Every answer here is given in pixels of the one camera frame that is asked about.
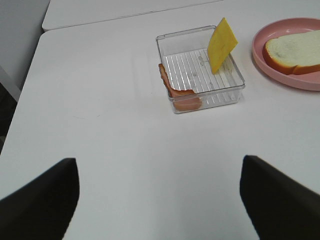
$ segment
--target white table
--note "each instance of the white table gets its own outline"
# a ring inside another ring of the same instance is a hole
[[[150,14],[223,0],[51,0],[44,31]]]
[[[276,2],[224,0],[46,32],[0,157],[0,198],[76,157],[80,198],[65,239],[258,239],[239,194],[246,154],[320,193],[320,93],[269,79],[251,56],[261,27],[318,17],[320,3]],[[156,36],[222,17],[239,41],[243,97],[173,114]]]

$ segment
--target yellow cheese slice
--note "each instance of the yellow cheese slice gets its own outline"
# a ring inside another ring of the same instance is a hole
[[[224,17],[214,30],[207,49],[212,74],[218,71],[237,44],[238,41]]]

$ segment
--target clear plastic container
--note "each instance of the clear plastic container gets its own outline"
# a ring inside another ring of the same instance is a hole
[[[245,80],[231,54],[218,72],[212,74],[207,47],[215,28],[204,26],[156,38],[172,89],[193,90],[192,94],[172,97],[168,89],[168,99],[176,114],[237,103],[245,88]]]

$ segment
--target pink plate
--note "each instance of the pink plate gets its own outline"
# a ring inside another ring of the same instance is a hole
[[[313,30],[320,30],[320,19],[288,18],[263,27],[252,41],[252,55],[256,64],[264,73],[280,83],[298,89],[320,91],[320,71],[302,75],[285,75],[269,67],[262,55],[263,47],[269,39]]]

